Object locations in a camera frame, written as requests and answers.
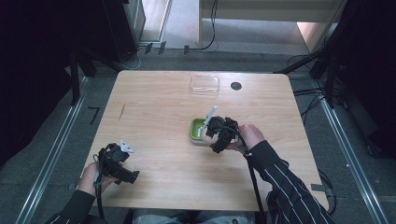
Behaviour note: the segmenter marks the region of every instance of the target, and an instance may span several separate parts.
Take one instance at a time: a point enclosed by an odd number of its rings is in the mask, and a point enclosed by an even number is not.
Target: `green container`
[[[204,144],[201,136],[201,127],[204,126],[205,119],[193,119],[190,127],[190,140],[193,143]]]

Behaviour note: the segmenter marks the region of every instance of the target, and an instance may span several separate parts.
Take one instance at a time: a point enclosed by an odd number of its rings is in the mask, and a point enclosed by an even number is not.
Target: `human hand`
[[[95,186],[93,185],[94,179],[96,177],[97,173],[97,167],[96,163],[90,163],[85,169],[84,172],[82,173],[82,178],[79,181],[79,184],[77,186],[77,189],[87,192],[91,194],[92,196],[96,196],[95,193]],[[114,181],[117,181],[117,178],[112,177],[112,176],[104,176],[104,180],[102,183],[102,192],[105,191],[105,189]]]
[[[264,135],[262,134],[262,132],[253,124],[244,124],[242,126],[239,126],[239,133],[244,138],[248,149],[252,149],[260,142],[265,141],[265,138],[264,138]],[[240,151],[243,153],[244,151],[242,149],[238,148],[238,146],[241,146],[241,145],[242,145],[242,142],[239,140],[236,143],[231,143],[226,148],[237,150],[237,151]]]

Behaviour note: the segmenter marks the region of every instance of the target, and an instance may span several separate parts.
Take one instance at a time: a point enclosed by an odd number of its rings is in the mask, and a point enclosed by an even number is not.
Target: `striped shirt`
[[[303,181],[281,160],[267,141],[253,149],[253,167],[273,186],[267,204],[273,223],[334,223]]]

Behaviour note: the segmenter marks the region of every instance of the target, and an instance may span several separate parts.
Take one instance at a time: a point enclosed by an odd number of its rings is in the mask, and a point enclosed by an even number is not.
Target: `wooden table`
[[[194,76],[218,77],[219,94],[195,94]],[[230,87],[235,81],[241,90]],[[103,195],[104,206],[258,211],[243,156],[228,150],[216,154],[190,140],[191,121],[204,118],[212,105],[218,106],[215,116],[259,127],[309,188],[321,184],[287,76],[122,71],[86,164],[100,148],[124,139],[135,150],[124,167],[141,173],[132,185],[111,185]],[[256,175],[265,203],[271,186]],[[312,193],[328,208],[324,192]]]

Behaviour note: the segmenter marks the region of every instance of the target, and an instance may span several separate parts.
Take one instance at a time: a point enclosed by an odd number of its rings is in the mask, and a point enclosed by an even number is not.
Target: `metal rail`
[[[81,95],[77,103],[74,106],[70,107],[66,119],[64,120],[64,124],[62,125],[61,130],[59,131],[55,142],[52,145],[51,150],[49,151],[49,155],[46,158],[46,161],[44,162],[41,171],[35,180],[35,183],[29,191],[23,208],[17,218],[17,221],[15,222],[16,224],[26,224],[30,223],[30,221],[32,220],[35,209],[37,208],[41,196],[43,195],[44,190],[49,183],[52,171],[55,168],[55,165],[59,159],[59,156],[62,153],[62,150],[64,149],[64,143],[66,142],[67,137],[70,134],[70,130],[72,129],[78,112],[81,109],[81,105],[84,102],[84,95],[89,80],[90,79],[88,77],[84,77],[82,79],[80,84]]]
[[[314,81],[314,84],[316,87],[321,86],[317,81]],[[361,167],[361,163],[356,157],[352,145],[350,145],[349,143],[347,135],[344,132],[344,129],[337,117],[337,114],[333,109],[329,107],[329,105],[325,101],[322,101],[321,105],[327,116],[327,119],[332,126],[335,137],[340,144],[341,150],[343,151],[344,157],[346,158],[346,162],[349,165],[350,172],[352,173],[356,184],[361,191],[361,196],[366,203],[369,213],[372,216],[373,222],[378,224],[388,224],[389,222],[381,206],[381,203],[379,202],[378,197],[376,196],[375,191],[370,184],[370,181],[364,173]]]

